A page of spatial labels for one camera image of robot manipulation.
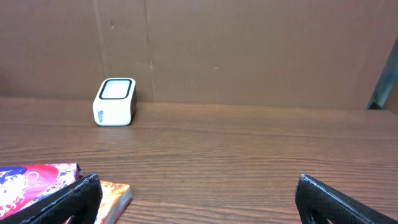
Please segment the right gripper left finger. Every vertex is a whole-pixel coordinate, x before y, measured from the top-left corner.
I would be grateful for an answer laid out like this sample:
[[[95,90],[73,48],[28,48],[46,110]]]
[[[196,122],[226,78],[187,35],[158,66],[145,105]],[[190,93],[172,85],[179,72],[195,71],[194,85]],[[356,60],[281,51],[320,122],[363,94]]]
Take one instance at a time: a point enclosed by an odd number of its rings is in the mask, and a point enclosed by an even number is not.
[[[97,174],[84,178],[1,220],[2,224],[94,224],[102,199]]]

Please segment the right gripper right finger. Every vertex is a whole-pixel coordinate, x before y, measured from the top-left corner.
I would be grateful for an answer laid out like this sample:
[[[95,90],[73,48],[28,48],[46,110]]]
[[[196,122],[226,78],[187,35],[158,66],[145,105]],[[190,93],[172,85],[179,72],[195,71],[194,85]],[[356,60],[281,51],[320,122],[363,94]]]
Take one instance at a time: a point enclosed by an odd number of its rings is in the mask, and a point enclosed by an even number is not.
[[[295,204],[302,223],[391,223],[394,220],[323,182],[302,174],[295,191]]]

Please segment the small orange tissue pack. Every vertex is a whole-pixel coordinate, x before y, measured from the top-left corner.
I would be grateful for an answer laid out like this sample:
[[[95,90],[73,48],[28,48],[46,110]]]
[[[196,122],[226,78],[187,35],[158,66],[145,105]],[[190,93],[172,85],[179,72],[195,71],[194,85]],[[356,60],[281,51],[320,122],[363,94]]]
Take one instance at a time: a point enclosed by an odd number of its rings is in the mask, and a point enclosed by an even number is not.
[[[94,224],[115,224],[132,200],[130,185],[100,182],[103,196]]]

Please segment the purple red soft package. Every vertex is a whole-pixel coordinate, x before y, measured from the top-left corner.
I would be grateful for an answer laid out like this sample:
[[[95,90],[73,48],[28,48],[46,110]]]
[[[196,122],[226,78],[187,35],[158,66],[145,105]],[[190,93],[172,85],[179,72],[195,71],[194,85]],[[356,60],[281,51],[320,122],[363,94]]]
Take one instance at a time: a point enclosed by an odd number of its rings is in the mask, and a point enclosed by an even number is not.
[[[82,177],[77,163],[1,167],[1,219]]]

